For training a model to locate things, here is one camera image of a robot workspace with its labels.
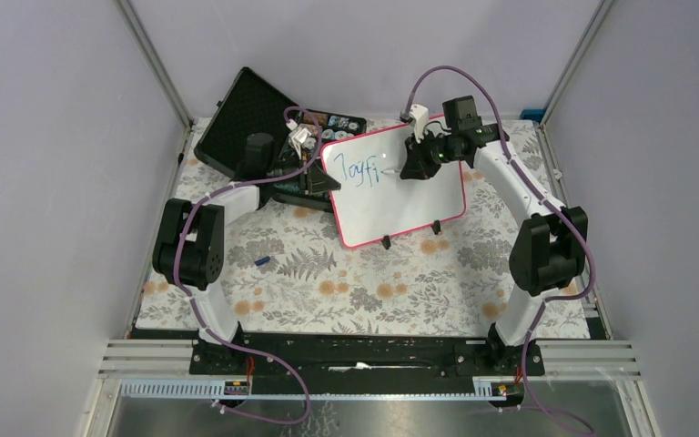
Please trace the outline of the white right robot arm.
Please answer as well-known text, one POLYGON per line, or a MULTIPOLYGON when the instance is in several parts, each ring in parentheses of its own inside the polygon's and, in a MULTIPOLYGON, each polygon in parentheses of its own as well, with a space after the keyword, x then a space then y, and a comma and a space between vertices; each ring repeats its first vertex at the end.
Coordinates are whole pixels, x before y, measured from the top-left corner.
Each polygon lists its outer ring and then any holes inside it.
POLYGON ((428 108, 412 104, 405 111, 403 119, 413 132, 405 141, 399 175, 429 180, 446 164, 463 162, 485 177, 516 219, 518 234, 509 257, 514 289, 491 330, 498 342, 485 351, 489 369, 507 375, 521 364, 519 346, 533 335, 544 302, 583 273, 588 218, 581 208, 565 207, 534 178, 504 129, 482 122, 472 97, 449 100, 443 111, 442 133, 430 130, 428 108))

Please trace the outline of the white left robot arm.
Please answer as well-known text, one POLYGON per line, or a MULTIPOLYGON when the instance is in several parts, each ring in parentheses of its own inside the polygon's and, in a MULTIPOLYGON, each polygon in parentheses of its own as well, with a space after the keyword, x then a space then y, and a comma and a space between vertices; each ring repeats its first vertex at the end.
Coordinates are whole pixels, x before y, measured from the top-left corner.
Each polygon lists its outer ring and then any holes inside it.
POLYGON ((279 164, 272 136, 247 138, 245 155, 227 185, 195 202, 172 198, 163 208, 153 250, 153 269, 179 288, 198 322, 198 337, 216 344, 211 362, 226 374, 240 371, 246 353, 268 357, 241 339, 242 329, 224 293, 208 287, 218 280, 226 255, 226 226, 267 202, 265 190, 305 175, 316 166, 325 147, 322 137, 309 150, 309 159, 279 164))

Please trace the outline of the blue marker cap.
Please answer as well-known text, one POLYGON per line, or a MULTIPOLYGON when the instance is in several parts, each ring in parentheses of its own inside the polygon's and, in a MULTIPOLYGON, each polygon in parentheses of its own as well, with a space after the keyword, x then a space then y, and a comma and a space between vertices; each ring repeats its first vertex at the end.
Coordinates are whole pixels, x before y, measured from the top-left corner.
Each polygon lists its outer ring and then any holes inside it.
POLYGON ((265 264, 269 263, 270 260, 271 260, 271 257, 263 257, 263 258, 261 258, 261 259, 255 260, 255 261, 254 261, 254 264, 255 264, 257 267, 260 267, 260 266, 262 266, 262 265, 265 265, 265 264))

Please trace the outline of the pink framed whiteboard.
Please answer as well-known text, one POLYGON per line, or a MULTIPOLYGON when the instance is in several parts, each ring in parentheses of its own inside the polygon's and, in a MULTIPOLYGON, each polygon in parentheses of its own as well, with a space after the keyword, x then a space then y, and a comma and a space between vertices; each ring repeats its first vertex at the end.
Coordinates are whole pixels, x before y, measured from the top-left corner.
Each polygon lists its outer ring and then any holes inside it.
POLYGON ((403 180, 383 175, 401 170, 406 159, 404 142, 413 127, 398 124, 323 147, 324 170, 341 184, 329 193, 339 238, 355 249, 413 230, 428 228, 462 216, 467 201, 461 165, 445 164, 434 178, 403 180))

